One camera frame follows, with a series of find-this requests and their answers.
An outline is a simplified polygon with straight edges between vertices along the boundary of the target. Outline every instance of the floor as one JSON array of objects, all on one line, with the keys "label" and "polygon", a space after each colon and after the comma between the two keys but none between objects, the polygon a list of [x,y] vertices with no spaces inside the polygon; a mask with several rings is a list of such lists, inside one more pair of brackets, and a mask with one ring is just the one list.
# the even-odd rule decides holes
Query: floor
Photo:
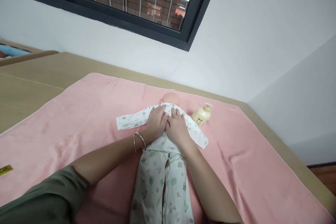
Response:
[{"label": "floor", "polygon": [[311,168],[310,170],[336,196],[336,165]]}]

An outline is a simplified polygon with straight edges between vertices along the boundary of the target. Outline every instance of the blue fabric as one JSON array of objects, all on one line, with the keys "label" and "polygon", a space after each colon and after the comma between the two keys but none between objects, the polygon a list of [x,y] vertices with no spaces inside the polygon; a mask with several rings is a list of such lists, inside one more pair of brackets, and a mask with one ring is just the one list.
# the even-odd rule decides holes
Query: blue fabric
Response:
[{"label": "blue fabric", "polygon": [[21,56],[21,55],[26,55],[26,54],[31,53],[31,52],[20,50],[20,49],[10,47],[7,45],[0,45],[0,51],[2,51],[7,56],[11,56],[11,57]]}]

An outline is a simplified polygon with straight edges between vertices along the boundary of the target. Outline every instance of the hand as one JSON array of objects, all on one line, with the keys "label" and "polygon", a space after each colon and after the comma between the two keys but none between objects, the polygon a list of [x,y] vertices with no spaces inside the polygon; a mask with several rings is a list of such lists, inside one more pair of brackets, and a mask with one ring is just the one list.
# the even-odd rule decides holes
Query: hand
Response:
[{"label": "hand", "polygon": [[164,111],[166,105],[152,108],[149,113],[147,127],[141,132],[147,144],[163,135],[168,120],[168,114]]},{"label": "hand", "polygon": [[166,124],[166,133],[169,139],[184,153],[190,149],[197,149],[195,142],[189,135],[184,115],[181,115],[178,109],[175,111],[174,108],[171,109],[171,114]]}]

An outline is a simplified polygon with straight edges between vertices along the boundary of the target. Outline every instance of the baby doll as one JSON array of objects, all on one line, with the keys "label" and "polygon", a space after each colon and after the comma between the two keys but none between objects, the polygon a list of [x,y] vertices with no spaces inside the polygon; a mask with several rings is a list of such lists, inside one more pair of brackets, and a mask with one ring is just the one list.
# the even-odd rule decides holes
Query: baby doll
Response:
[{"label": "baby doll", "polygon": [[[208,145],[207,137],[198,125],[179,108],[180,98],[175,93],[167,93],[161,100],[166,105],[165,112],[171,116],[171,109],[184,114],[189,135],[198,146]],[[118,130],[139,127],[148,121],[150,106],[134,115],[117,118]],[[132,200],[130,223],[192,223],[187,164],[178,147],[164,133],[154,140],[143,153],[136,175]]]}]

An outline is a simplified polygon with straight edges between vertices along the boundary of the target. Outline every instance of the black window frame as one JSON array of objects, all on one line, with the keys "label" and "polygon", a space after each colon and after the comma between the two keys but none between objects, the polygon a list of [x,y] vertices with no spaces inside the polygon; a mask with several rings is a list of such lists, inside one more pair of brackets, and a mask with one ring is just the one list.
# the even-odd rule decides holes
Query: black window frame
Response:
[{"label": "black window frame", "polygon": [[36,0],[189,51],[210,0],[190,0],[177,31],[92,0]]}]

